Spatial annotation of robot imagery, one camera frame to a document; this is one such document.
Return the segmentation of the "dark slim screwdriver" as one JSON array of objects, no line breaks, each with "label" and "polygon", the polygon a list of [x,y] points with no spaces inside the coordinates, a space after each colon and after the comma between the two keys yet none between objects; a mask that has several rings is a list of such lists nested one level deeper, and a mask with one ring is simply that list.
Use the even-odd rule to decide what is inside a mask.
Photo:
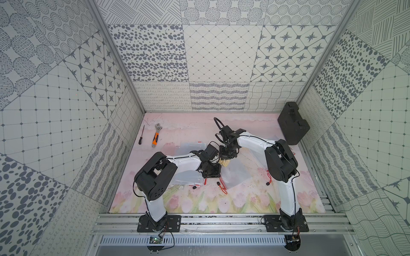
[{"label": "dark slim screwdriver", "polygon": [[145,125],[143,125],[142,131],[141,131],[141,134],[140,134],[140,137],[139,137],[139,141],[138,141],[138,144],[139,144],[139,145],[142,144],[144,130],[145,130]]}]

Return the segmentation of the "yellow microfiber cloth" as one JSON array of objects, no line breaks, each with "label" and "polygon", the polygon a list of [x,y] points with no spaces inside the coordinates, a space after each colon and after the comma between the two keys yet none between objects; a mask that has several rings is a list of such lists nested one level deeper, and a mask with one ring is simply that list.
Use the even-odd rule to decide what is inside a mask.
[{"label": "yellow microfiber cloth", "polygon": [[227,167],[229,165],[230,161],[231,161],[231,159],[222,159],[222,158],[220,158],[219,164],[222,167]]}]

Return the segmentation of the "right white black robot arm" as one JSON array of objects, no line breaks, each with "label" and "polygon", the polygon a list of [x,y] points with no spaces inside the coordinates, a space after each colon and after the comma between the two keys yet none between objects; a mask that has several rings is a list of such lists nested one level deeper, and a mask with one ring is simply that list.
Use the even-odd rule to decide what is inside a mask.
[{"label": "right white black robot arm", "polygon": [[283,139],[274,141],[257,137],[244,129],[232,130],[218,118],[214,121],[219,128],[216,138],[222,143],[220,159],[231,160],[238,156],[241,148],[247,148],[265,156],[268,173],[277,181],[281,208],[281,227],[285,231],[293,231],[297,220],[303,216],[296,198],[294,181],[300,176],[298,162],[287,142]]}]

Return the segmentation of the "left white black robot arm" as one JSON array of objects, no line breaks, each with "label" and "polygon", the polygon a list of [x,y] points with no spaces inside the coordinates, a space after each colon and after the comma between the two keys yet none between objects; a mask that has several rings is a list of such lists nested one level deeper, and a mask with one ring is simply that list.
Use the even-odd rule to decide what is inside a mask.
[{"label": "left white black robot arm", "polygon": [[166,225],[163,194],[169,185],[200,186],[206,179],[219,178],[222,166],[218,161],[219,150],[211,144],[186,155],[155,153],[135,175],[133,183],[143,193],[148,223],[156,230]]}]

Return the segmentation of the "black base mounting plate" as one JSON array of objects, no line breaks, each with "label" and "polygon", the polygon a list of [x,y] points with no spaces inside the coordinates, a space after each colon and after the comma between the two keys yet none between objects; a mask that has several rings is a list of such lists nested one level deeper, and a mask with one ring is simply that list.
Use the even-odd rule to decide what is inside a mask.
[{"label": "black base mounting plate", "polygon": [[159,221],[154,221],[147,213],[139,218],[137,231],[139,233],[154,233],[167,230],[173,233],[180,231],[181,215],[166,214]]},{"label": "black base mounting plate", "polygon": [[267,232],[308,232],[309,227],[305,216],[297,214],[294,217],[287,215],[264,215],[261,223]]}]

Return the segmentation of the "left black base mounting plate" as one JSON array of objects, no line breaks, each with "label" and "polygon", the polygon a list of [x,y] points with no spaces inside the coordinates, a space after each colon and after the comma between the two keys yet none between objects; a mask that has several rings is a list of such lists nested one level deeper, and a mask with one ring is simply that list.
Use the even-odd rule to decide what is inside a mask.
[{"label": "left black base mounting plate", "polygon": [[181,215],[166,214],[159,221],[154,221],[147,213],[139,218],[137,231],[139,233],[154,233],[167,230],[173,233],[180,231]]}]

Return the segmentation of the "orange handled adjustable wrench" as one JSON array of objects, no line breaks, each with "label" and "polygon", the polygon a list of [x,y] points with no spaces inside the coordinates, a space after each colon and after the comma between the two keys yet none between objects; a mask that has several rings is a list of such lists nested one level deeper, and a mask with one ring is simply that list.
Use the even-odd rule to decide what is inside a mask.
[{"label": "orange handled adjustable wrench", "polygon": [[157,123],[155,125],[155,134],[154,134],[154,138],[152,141],[152,148],[155,148],[158,144],[158,138],[159,138],[159,133],[162,130],[162,126],[160,125],[160,123]]}]

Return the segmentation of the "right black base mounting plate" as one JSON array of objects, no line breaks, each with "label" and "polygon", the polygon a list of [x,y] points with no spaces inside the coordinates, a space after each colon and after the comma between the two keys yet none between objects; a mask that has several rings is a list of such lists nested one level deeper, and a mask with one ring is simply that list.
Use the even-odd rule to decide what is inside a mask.
[{"label": "right black base mounting plate", "polygon": [[261,223],[267,232],[308,232],[309,227],[305,216],[297,214],[294,217],[287,215],[264,215]]}]

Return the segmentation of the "aluminium mounting rail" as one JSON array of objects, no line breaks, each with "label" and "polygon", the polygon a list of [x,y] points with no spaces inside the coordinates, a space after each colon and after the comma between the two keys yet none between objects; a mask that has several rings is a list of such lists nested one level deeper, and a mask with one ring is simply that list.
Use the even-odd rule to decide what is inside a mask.
[{"label": "aluminium mounting rail", "polygon": [[[141,213],[100,214],[91,233],[93,235],[131,235],[137,233]],[[350,234],[353,227],[344,213],[305,213],[308,232],[316,234]],[[263,215],[256,213],[238,214],[181,214],[182,234],[257,234],[266,233],[261,223]]]}]

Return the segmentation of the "clear mesh bag red zipper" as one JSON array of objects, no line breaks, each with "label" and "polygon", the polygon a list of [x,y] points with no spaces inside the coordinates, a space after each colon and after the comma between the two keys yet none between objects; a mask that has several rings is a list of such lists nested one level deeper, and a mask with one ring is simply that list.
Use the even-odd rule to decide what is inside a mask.
[{"label": "clear mesh bag red zipper", "polygon": [[269,183],[271,183],[273,179],[286,183],[296,175],[298,162],[293,154],[283,155],[271,152],[266,155],[265,153],[253,151],[253,155],[259,161],[264,172],[267,173],[270,179]]}]

